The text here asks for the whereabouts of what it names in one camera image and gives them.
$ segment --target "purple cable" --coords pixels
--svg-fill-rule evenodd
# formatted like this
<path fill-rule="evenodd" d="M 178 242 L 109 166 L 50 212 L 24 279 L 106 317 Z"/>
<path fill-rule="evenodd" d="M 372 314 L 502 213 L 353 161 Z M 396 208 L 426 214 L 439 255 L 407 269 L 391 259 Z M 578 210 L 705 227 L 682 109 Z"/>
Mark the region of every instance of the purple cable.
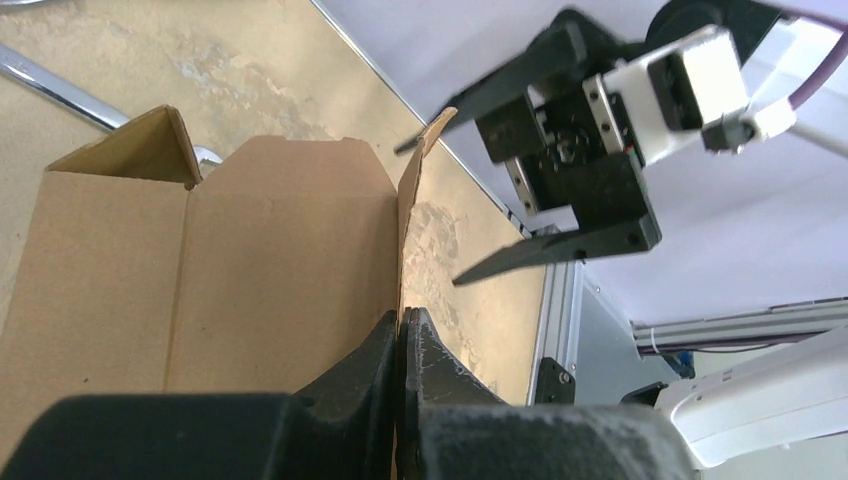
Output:
<path fill-rule="evenodd" d="M 848 58 L 848 23 L 837 20 L 818 13 L 797 10 L 790 7 L 778 7 L 783 13 L 793 17 L 812 20 L 816 23 L 828 26 L 834 30 L 842 32 L 842 35 L 837 40 L 836 45 L 830 50 L 824 60 L 819 64 L 813 73 L 804 80 L 804 82 L 789 95 L 789 104 L 792 109 L 798 110 L 798 107 L 804 104 L 816 91 L 827 82 L 827 79 L 833 75 L 833 72 Z"/>

